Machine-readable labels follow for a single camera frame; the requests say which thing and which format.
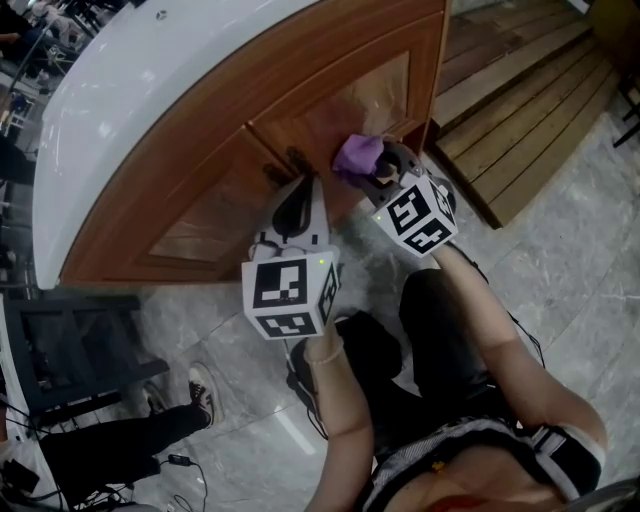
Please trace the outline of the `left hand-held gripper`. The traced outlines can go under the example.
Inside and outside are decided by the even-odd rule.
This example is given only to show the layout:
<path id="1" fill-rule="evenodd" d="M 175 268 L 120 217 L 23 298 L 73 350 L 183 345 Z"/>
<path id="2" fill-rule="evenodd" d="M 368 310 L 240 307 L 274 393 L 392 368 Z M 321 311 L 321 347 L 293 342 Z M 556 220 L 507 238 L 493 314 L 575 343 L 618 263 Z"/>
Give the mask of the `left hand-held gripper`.
<path id="1" fill-rule="evenodd" d="M 274 196 L 258 240 L 241 267 L 247 319 L 266 340 L 321 336 L 340 287 L 340 250 L 328 245 L 329 219 L 319 176 L 301 176 Z M 287 241 L 328 246 L 309 252 L 277 245 Z"/>

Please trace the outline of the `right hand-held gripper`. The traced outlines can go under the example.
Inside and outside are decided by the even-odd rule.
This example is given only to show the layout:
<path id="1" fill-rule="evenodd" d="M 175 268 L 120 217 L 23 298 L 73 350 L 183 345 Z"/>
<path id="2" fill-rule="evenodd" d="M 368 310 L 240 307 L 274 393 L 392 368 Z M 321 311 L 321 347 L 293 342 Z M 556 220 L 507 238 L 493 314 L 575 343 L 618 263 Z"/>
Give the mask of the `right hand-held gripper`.
<path id="1" fill-rule="evenodd" d="M 355 182 L 375 205 L 373 221 L 401 249 L 417 258 L 458 234 L 456 201 L 451 183 L 428 172 L 423 174 L 418 156 L 405 144 L 385 141 L 379 156 L 380 180 L 357 175 Z"/>

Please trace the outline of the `purple cloth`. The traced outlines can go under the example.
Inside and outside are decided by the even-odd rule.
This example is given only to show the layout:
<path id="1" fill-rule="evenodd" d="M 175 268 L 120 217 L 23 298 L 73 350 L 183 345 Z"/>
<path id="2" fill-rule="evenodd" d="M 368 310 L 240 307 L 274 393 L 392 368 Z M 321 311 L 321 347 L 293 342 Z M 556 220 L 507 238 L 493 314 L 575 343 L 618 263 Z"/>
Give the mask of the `purple cloth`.
<path id="1" fill-rule="evenodd" d="M 358 188 L 361 177 L 372 176 L 376 162 L 384 152 L 381 136 L 352 134 L 338 150 L 332 170 L 348 184 Z"/>

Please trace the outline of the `person's right forearm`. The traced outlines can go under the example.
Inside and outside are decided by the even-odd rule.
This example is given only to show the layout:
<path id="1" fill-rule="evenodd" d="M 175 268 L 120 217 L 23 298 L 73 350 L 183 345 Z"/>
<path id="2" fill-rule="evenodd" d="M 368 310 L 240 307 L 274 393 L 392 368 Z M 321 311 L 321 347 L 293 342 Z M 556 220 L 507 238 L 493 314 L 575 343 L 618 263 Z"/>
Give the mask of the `person's right forearm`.
<path id="1" fill-rule="evenodd" d="M 445 244 L 432 253 L 461 308 L 472 342 L 492 372 L 515 367 L 530 353 L 514 322 L 480 271 L 464 255 Z"/>

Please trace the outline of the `person's left forearm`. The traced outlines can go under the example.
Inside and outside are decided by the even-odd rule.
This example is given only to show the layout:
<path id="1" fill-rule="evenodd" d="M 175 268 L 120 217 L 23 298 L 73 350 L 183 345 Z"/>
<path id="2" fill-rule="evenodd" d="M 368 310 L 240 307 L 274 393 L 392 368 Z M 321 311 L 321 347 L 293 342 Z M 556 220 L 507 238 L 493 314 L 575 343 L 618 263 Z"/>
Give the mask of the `person's left forearm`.
<path id="1" fill-rule="evenodd" d="M 328 438 L 370 437 L 369 407 L 334 324 L 321 337 L 306 342 L 304 360 L 311 371 L 318 415 Z"/>

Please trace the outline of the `wooden vanity cabinet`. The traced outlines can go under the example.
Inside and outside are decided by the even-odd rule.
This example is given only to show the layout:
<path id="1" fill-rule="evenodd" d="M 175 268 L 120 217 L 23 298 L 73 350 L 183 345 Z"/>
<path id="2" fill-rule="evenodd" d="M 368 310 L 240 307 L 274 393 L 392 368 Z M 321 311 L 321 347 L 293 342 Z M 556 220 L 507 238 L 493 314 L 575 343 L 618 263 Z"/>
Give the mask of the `wooden vanity cabinet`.
<path id="1" fill-rule="evenodd" d="M 444 12 L 448 24 L 450 5 L 451 0 L 319 0 L 207 72 L 155 122 L 124 162 L 143 143 L 191 155 L 217 149 L 242 127 L 257 136 L 251 122 L 296 86 L 350 52 L 419 19 Z M 236 269 L 215 282 L 236 278 L 248 249 Z"/>

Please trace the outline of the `wooden slatted platform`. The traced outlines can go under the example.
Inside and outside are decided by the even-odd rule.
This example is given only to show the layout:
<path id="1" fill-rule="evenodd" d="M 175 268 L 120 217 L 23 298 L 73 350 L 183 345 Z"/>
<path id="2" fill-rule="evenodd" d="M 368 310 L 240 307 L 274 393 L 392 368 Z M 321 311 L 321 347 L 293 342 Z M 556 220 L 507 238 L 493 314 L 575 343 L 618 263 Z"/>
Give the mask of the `wooden slatted platform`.
<path id="1" fill-rule="evenodd" d="M 506 227 L 582 142 L 619 75 L 568 0 L 451 17 L 432 150 L 484 221 Z"/>

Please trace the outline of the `person's legs black trousers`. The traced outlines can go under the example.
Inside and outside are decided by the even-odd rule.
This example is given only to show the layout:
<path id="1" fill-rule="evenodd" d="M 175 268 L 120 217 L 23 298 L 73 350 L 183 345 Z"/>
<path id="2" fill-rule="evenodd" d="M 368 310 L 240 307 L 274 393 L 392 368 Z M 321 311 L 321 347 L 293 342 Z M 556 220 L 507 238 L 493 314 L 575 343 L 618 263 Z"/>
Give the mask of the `person's legs black trousers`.
<path id="1" fill-rule="evenodd" d="M 382 323 L 356 309 L 336 323 L 369 405 L 376 457 L 388 457 L 464 417 L 516 425 L 503 393 L 464 334 L 440 271 L 417 271 L 407 278 L 398 316 L 411 345 L 416 394 L 394 381 L 402 369 L 401 345 Z"/>

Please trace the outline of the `white ceramic sink basin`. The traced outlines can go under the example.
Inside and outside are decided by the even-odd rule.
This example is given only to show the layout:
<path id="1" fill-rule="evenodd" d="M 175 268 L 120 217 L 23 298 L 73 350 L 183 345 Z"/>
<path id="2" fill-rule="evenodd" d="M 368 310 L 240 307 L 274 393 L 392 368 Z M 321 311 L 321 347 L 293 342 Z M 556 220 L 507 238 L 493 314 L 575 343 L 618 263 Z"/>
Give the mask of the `white ceramic sink basin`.
<path id="1" fill-rule="evenodd" d="M 224 58 L 316 2 L 143 0 L 109 21 L 42 115 L 32 202 L 40 289 L 58 284 L 99 195 L 169 107 Z"/>

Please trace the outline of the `person's torso grey mesh top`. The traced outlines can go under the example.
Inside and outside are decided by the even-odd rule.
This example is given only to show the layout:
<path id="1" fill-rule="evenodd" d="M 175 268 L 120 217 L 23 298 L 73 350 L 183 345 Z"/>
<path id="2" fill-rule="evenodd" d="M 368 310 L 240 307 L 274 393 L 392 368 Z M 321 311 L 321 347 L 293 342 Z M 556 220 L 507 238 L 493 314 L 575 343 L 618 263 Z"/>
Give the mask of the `person's torso grey mesh top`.
<path id="1" fill-rule="evenodd" d="M 596 489 L 606 461 L 604 449 L 570 425 L 531 430 L 515 428 L 502 418 L 464 417 L 399 448 L 379 464 L 361 492 L 356 510 L 382 512 L 411 479 L 476 445 L 506 450 L 534 480 L 554 486 L 569 501 Z"/>

